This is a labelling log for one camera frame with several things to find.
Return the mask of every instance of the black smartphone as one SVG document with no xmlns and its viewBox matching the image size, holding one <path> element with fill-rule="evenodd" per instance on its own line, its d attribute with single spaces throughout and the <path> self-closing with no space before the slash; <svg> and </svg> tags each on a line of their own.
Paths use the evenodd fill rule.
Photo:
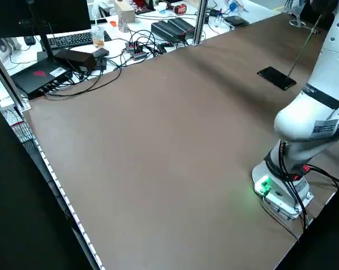
<svg viewBox="0 0 339 270">
<path fill-rule="evenodd" d="M 296 84 L 296 81 L 288 77 L 287 75 L 279 72 L 277 69 L 269 66 L 261 71 L 257 72 L 257 74 L 269 82 L 273 83 L 275 86 L 281 88 L 283 91 L 287 90 L 291 86 Z"/>
</svg>

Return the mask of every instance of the white robotic arm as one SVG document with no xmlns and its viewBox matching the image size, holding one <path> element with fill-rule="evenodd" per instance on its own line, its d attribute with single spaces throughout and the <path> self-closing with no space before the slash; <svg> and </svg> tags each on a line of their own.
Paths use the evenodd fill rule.
<svg viewBox="0 0 339 270">
<path fill-rule="evenodd" d="M 301 93 L 275 118 L 275 131 L 287 142 L 284 165 L 304 207 L 313 195 L 304 176 L 304 165 L 339 140 L 339 3 L 310 79 Z M 281 175 L 278 142 L 252 171 L 255 191 L 290 218 L 300 212 L 298 200 Z"/>
</svg>

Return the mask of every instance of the black box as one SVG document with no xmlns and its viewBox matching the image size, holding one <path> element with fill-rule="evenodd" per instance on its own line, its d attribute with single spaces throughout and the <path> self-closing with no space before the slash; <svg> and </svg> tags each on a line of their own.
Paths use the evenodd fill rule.
<svg viewBox="0 0 339 270">
<path fill-rule="evenodd" d="M 69 49 L 61 49 L 55 59 L 76 72 L 91 72 L 96 66 L 93 54 L 87 52 L 77 52 Z"/>
<path fill-rule="evenodd" d="M 194 26 L 186 22 L 184 19 L 182 18 L 169 19 L 168 23 L 181 29 L 181 31 L 185 33 L 186 39 L 193 38 Z"/>
<path fill-rule="evenodd" d="M 182 42 L 186 39 L 186 33 L 173 24 L 169 24 L 165 21 L 153 23 L 151 25 L 151 31 L 165 41 L 173 43 Z"/>
</svg>

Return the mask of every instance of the keyboard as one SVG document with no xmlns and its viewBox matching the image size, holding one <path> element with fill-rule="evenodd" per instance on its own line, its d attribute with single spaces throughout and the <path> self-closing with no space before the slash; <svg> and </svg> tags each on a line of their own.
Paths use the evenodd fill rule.
<svg viewBox="0 0 339 270">
<path fill-rule="evenodd" d="M 109 37 L 108 33 L 104 31 L 104 41 L 110 41 L 111 37 Z M 65 35 L 62 37 L 57 38 L 48 38 L 48 41 L 50 43 L 52 50 L 60 50 L 65 48 L 72 48 L 72 47 L 78 47 L 82 45 L 88 45 L 93 44 L 92 40 L 92 33 L 91 32 L 85 32 L 80 34 L 74 34 L 74 35 Z"/>
</svg>

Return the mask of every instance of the brown tabletop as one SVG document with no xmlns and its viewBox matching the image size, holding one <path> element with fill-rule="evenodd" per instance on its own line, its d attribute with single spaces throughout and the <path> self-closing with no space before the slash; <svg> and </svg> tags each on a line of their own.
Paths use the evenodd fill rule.
<svg viewBox="0 0 339 270">
<path fill-rule="evenodd" d="M 288 20 L 127 67 L 88 94 L 31 102 L 30 125 L 106 269 L 273 269 L 292 246 L 250 177 L 324 39 L 313 37 L 292 75 L 298 85 L 282 92 L 256 72 L 291 67 L 309 32 Z M 339 177 L 339 144 L 314 164 Z M 320 207 L 334 189 L 318 175 L 309 182 Z"/>
</svg>

